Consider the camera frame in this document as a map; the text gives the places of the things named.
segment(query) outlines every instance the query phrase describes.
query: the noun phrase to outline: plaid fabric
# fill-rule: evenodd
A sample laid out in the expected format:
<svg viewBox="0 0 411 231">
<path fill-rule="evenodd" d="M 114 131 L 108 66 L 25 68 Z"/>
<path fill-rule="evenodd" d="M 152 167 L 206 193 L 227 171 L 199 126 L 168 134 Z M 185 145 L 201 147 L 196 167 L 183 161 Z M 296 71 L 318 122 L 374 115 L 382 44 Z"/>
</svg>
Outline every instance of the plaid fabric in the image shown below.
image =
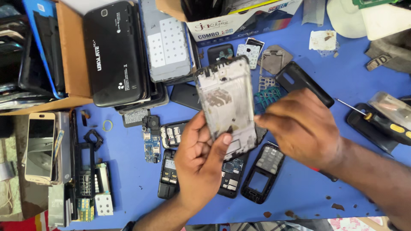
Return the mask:
<svg viewBox="0 0 411 231">
<path fill-rule="evenodd" d="M 306 227 L 284 221 L 233 223 L 230 231 L 312 231 Z"/>
</svg>

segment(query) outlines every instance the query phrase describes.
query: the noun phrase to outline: hand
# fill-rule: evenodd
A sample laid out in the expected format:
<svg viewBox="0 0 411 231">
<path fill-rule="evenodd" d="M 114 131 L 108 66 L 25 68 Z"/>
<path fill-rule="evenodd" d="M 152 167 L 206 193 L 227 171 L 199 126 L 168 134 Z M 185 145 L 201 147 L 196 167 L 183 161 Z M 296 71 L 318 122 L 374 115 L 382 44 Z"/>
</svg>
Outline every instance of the hand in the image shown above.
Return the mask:
<svg viewBox="0 0 411 231">
<path fill-rule="evenodd" d="M 290 92 L 254 117 L 282 152 L 304 165 L 327 171 L 342 160 L 343 139 L 330 110 L 308 88 Z"/>
<path fill-rule="evenodd" d="M 178 196 L 194 214 L 217 194 L 224 156 L 232 139 L 230 134 L 224 133 L 213 143 L 205 121 L 203 111 L 190 120 L 175 154 L 180 184 Z"/>
</svg>

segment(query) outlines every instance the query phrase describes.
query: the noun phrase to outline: gold smartphone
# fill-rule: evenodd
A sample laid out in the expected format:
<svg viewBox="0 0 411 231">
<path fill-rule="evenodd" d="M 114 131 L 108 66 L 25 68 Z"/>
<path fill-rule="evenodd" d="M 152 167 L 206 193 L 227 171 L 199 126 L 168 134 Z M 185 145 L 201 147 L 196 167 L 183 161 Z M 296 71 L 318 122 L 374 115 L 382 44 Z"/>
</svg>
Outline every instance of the gold smartphone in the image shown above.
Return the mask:
<svg viewBox="0 0 411 231">
<path fill-rule="evenodd" d="M 49 184 L 53 170 L 54 113 L 31 113 L 28 122 L 25 179 Z"/>
</svg>

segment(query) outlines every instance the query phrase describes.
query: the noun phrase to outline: stack of phone covers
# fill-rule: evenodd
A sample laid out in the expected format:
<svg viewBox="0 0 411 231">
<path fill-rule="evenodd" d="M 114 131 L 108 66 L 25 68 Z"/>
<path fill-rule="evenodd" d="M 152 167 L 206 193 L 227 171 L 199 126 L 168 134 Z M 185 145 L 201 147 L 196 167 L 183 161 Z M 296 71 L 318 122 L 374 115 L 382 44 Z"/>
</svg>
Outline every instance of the stack of phone covers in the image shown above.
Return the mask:
<svg viewBox="0 0 411 231">
<path fill-rule="evenodd" d="M 196 48 L 191 45 L 184 23 L 157 10 L 155 1 L 140 1 L 140 5 L 151 80 L 174 81 L 189 75 L 195 67 Z"/>
</svg>

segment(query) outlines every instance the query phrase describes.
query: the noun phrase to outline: blue circuit board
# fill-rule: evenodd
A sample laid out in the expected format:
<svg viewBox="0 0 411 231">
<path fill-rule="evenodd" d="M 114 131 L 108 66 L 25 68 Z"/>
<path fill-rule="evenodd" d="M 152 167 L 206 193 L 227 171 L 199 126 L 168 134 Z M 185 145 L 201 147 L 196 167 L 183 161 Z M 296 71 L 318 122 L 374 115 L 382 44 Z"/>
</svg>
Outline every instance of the blue circuit board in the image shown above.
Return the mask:
<svg viewBox="0 0 411 231">
<path fill-rule="evenodd" d="M 152 135 L 151 129 L 143 132 L 145 161 L 148 163 L 160 162 L 160 136 Z"/>
<path fill-rule="evenodd" d="M 244 162 L 240 159 L 233 159 L 232 161 L 226 162 L 223 165 L 223 171 L 227 173 L 233 173 L 234 170 L 236 170 L 236 173 L 241 172 L 242 170 L 242 165 Z"/>
</svg>

